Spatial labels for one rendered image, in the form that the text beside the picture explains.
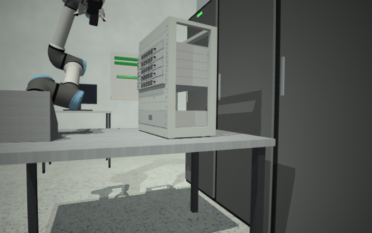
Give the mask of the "white server rack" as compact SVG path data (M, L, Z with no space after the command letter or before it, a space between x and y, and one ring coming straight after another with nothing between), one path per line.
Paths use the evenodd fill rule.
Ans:
M203 31L177 42L177 24ZM208 47L193 45L207 36ZM206 88L207 111L178 110L178 92ZM215 137L217 27L166 18L139 42L137 90L139 131L167 139Z

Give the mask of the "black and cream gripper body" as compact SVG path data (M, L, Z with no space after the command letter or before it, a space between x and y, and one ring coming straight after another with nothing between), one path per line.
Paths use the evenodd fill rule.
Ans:
M89 14L94 14L98 15L99 9L101 9L103 2L102 0L86 0L86 2L89 4L89 7L87 7L87 10L90 11L88 12ZM99 8L100 6L100 8Z

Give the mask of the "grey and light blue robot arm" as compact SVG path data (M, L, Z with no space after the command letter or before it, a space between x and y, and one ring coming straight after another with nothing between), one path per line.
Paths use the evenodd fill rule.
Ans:
M65 53L64 47L75 17L74 13L80 3L86 7L88 3L86 0L62 1L65 5L53 40L49 43L48 56L53 66L65 72L64 81L59 84L48 75L36 75L29 81L26 91L50 91L54 105L77 110L84 96L79 87L79 79L85 73L86 61Z

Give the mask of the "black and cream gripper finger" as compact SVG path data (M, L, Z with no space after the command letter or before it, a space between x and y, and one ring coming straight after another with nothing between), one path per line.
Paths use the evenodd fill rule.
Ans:
M90 12L87 10L86 6L83 6L82 3L79 4L78 11L74 13L75 16L86 14L86 12Z
M103 21L106 21L106 16L104 14L104 9L103 8L102 9L99 9L98 12L99 12L99 13L97 13L98 16L101 17Z

